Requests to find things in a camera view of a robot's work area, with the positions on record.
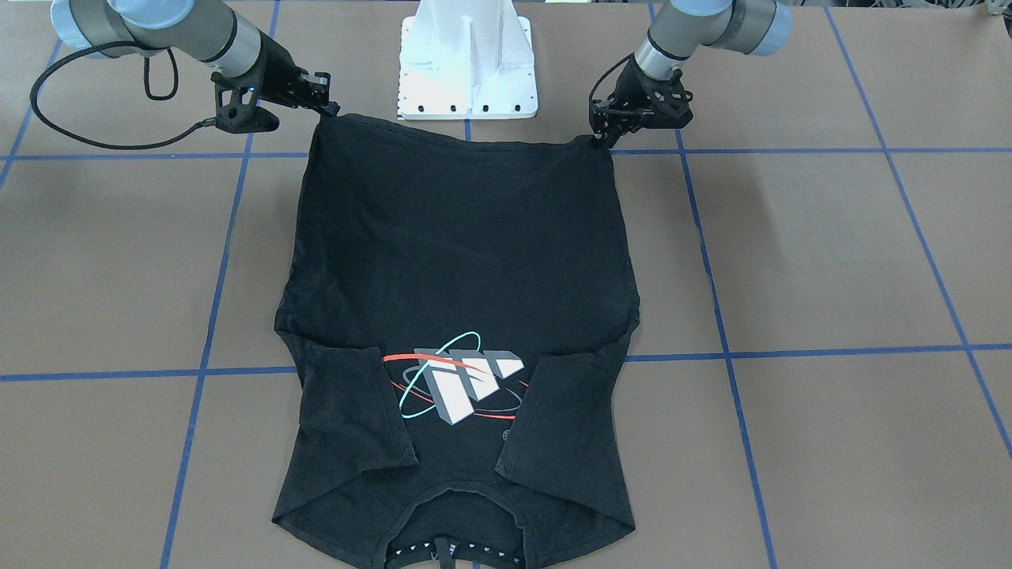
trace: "graphic print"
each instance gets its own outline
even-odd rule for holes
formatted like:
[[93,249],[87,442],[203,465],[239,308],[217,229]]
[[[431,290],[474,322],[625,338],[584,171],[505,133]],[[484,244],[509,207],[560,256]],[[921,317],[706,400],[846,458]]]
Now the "graphic print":
[[[475,349],[450,348],[457,341],[474,336],[478,340]],[[523,370],[523,361],[512,351],[489,349],[482,351],[482,337],[478,332],[465,332],[443,344],[438,349],[416,348],[414,353],[395,353],[383,358],[384,362],[415,360],[417,365],[404,371],[404,384],[393,382],[394,387],[403,391],[399,407],[405,419],[420,417],[433,409],[439,417],[451,425],[475,415],[491,419],[515,418],[509,414],[520,408],[521,397],[513,390],[500,385],[505,380]],[[417,386],[424,377],[428,391]],[[495,394],[508,394],[508,405],[495,409],[478,409],[474,403],[491,400]],[[408,396],[425,401],[429,405],[415,413],[405,413]]]

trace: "black cloth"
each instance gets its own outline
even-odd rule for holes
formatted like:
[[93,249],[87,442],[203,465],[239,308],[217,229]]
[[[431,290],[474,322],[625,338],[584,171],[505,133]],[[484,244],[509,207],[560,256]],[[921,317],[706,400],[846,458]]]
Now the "black cloth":
[[638,323],[590,137],[322,118],[275,320],[303,399],[274,522],[361,569],[534,569],[618,540],[611,392]]

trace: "beige tabletop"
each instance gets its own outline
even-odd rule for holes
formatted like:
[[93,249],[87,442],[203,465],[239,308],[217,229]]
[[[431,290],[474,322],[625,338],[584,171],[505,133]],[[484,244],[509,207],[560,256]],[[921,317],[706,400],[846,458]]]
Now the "beige tabletop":
[[[416,6],[234,4],[331,72],[344,111],[391,120]],[[538,115],[410,126],[586,134],[652,10],[518,4]],[[700,49],[695,120],[613,153],[643,310],[614,394],[638,530],[567,566],[1012,566],[1012,42],[980,6],[794,14],[775,56]],[[270,523],[300,403],[272,317],[315,115],[91,148],[28,112],[67,53],[48,3],[0,2],[0,567],[345,567]],[[103,141],[167,138],[213,112],[180,59],[172,101],[122,58],[72,64],[41,104]]]

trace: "light blue joint cap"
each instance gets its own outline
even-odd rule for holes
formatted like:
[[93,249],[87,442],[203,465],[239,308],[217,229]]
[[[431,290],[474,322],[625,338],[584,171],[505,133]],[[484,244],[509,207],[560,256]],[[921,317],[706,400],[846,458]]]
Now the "light blue joint cap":
[[132,24],[145,29],[171,27],[189,15],[195,0],[106,0]]
[[776,12],[773,13],[773,21],[769,24],[769,29],[762,42],[756,46],[750,56],[769,56],[775,54],[790,35],[790,28],[794,25],[794,15],[790,8],[779,2],[776,3]]
[[731,7],[732,0],[671,0],[676,10],[690,16],[715,16]]
[[[53,20],[53,27],[57,30],[60,40],[75,52],[86,50],[91,47],[91,42],[84,36],[77,22],[74,21],[74,14],[70,11],[70,0],[54,0],[50,6],[50,19]],[[90,58],[104,58],[102,54],[91,54]]]

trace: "robotic arm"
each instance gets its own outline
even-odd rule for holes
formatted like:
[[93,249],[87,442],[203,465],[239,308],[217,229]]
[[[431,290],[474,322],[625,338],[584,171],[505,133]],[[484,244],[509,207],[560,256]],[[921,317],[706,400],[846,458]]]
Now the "robotic arm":
[[603,101],[591,92],[594,135],[611,148],[640,129],[685,127],[692,93],[682,87],[681,66],[697,47],[768,56],[787,40],[791,23],[790,9],[775,0],[669,0],[640,49],[612,68],[625,62],[615,91]]
[[216,124],[229,133],[262,133],[278,119],[256,105],[265,100],[335,116],[330,74],[310,75],[288,52],[221,0],[56,0],[51,10],[60,38],[75,51],[111,42],[137,42],[140,48],[99,52],[118,58],[150,57],[178,48],[207,64],[214,73]]

